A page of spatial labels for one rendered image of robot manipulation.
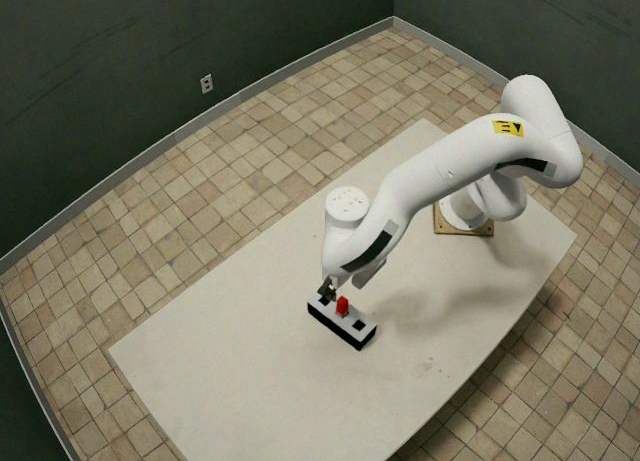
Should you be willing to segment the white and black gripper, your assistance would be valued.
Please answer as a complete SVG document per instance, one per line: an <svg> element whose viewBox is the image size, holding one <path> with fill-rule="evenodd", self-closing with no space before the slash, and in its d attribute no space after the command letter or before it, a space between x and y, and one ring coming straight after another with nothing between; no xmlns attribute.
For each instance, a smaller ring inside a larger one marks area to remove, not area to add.
<svg viewBox="0 0 640 461"><path fill-rule="evenodd" d="M331 277L327 275L322 269L322 280L324 282L321 285L321 287L318 289L317 293L320 294L321 296L325 296L325 297L328 296L326 297L326 299L328 299L329 301L331 300L335 303L336 297L337 297L336 290L339 289L350 277L351 276L344 277L344 278ZM329 288L330 285L333 286L333 289Z"/></svg>

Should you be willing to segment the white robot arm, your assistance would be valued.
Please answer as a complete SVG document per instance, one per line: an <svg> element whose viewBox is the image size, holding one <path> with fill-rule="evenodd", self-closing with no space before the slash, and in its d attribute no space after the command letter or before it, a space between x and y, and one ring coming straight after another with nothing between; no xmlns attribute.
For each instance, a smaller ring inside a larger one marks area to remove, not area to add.
<svg viewBox="0 0 640 461"><path fill-rule="evenodd" d="M440 200L445 220L467 231L488 218L507 222L527 206L520 177L562 189L582 171L581 151L549 87L536 76L516 77L503 90L501 113L466 124L391 170L370 210L360 189L332 190L321 267L335 278L354 275L351 284L361 290L420 210Z"/></svg>

